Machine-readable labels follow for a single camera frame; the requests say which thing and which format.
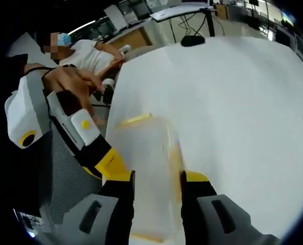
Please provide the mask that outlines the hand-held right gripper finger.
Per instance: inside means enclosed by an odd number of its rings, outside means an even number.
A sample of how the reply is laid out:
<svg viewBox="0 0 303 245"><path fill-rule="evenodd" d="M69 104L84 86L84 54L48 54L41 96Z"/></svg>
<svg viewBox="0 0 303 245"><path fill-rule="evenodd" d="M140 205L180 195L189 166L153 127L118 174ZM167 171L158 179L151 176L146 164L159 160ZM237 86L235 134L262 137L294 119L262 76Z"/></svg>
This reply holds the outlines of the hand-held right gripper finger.
<svg viewBox="0 0 303 245"><path fill-rule="evenodd" d="M119 153L99 135L90 145L76 151L76 160L90 175L109 181L130 181L128 170Z"/></svg>

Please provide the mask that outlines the person's left hand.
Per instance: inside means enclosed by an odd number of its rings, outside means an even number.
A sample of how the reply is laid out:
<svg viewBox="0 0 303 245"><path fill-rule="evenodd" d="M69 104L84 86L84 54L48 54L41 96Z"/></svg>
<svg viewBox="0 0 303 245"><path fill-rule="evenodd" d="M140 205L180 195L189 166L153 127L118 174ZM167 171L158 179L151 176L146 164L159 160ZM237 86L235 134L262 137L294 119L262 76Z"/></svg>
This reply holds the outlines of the person's left hand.
<svg viewBox="0 0 303 245"><path fill-rule="evenodd" d="M58 66L48 72L42 81L47 94L53 91L71 92L75 104L79 104L81 108L86 109L92 117L95 113L90 102L90 96L96 90L104 91L102 81L97 75L75 67Z"/></svg>

